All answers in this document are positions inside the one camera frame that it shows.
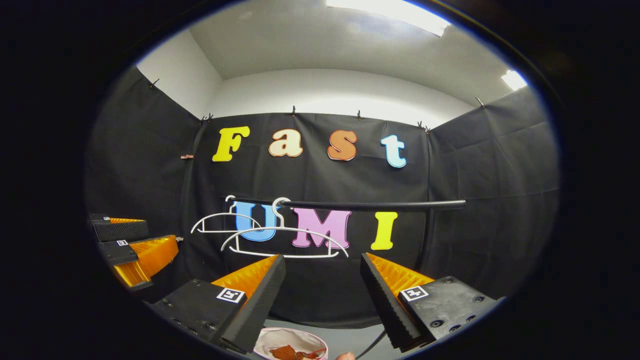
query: hanger hook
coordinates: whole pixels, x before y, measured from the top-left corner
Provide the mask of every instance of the hanger hook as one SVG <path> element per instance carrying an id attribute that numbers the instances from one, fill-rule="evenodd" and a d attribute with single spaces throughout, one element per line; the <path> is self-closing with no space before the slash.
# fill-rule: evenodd
<path id="1" fill-rule="evenodd" d="M 273 201 L 273 204 L 271 205 L 271 209 L 273 210 L 273 213 L 276 215 L 276 217 L 280 219 L 280 227 L 284 227 L 284 217 L 278 212 L 278 204 L 282 201 L 291 201 L 291 200 L 287 199 L 286 197 L 279 197 L 275 199 Z"/>

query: black rod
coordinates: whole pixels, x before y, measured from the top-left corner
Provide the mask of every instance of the black rod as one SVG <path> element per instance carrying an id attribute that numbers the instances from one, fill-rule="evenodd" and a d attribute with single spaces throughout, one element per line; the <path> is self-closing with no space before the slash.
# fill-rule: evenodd
<path id="1" fill-rule="evenodd" d="M 272 204 L 273 201 L 234 198 L 240 202 L 253 204 Z M 329 210 L 398 210 L 398 211 L 425 211 L 433 210 L 460 210 L 464 209 L 465 200 L 450 201 L 426 201 L 426 202 L 308 202 L 308 201 L 282 201 L 278 205 L 288 208 L 329 209 Z"/>

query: gray floor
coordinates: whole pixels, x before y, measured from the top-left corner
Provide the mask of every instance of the gray floor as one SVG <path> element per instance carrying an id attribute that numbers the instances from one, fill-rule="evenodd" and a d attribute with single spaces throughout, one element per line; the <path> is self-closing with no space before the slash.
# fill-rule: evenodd
<path id="1" fill-rule="evenodd" d="M 286 327 L 290 329 L 297 329 L 314 334 L 326 342 L 329 349 L 329 360 L 335 360 L 335 358 L 345 352 L 352 352 L 359 355 L 363 352 L 371 343 L 380 335 L 384 327 L 381 325 L 375 325 L 372 327 L 366 327 L 364 329 L 353 330 L 337 330 L 337 329 L 324 329 L 321 327 L 298 325 L 290 322 L 281 322 L 276 320 L 266 320 L 264 322 L 266 327 Z M 389 342 L 388 336 L 385 336 L 380 342 L 372 348 L 361 359 L 363 360 L 393 360 L 400 357 L 407 356 L 411 352 L 401 353 L 400 350 L 394 349 Z M 253 360 L 264 360 L 263 357 L 257 354 L 246 354 L 243 357 Z"/>

